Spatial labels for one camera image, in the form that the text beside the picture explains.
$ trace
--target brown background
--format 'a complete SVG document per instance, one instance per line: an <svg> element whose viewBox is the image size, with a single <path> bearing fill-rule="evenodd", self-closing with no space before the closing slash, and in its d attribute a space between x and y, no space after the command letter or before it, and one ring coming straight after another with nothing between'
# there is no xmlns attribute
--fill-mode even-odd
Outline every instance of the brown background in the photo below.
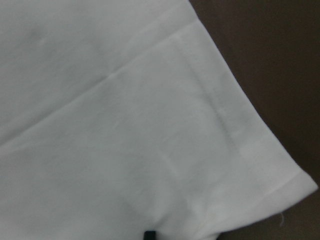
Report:
<svg viewBox="0 0 320 240"><path fill-rule="evenodd" d="M320 0L190 0L235 78L320 185ZM320 240L320 190L220 240Z"/></svg>

